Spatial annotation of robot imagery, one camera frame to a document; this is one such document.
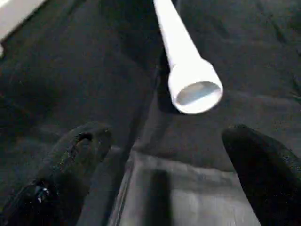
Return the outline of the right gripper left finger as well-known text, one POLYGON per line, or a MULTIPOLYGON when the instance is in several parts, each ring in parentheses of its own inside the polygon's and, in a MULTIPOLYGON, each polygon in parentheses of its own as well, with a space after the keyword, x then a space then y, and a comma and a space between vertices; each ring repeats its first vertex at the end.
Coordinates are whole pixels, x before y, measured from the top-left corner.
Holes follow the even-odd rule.
POLYGON ((111 149, 108 126, 89 122, 64 134, 28 183, 0 209, 2 226, 74 226, 91 178, 111 149))

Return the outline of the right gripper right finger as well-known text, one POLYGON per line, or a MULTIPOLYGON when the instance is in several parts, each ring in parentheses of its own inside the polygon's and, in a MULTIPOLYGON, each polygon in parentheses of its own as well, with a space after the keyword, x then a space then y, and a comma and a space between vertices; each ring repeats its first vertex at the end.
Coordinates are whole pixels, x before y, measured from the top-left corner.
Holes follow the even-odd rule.
POLYGON ((263 226, 301 224, 301 160, 284 144, 245 125, 222 132, 224 148, 263 226))

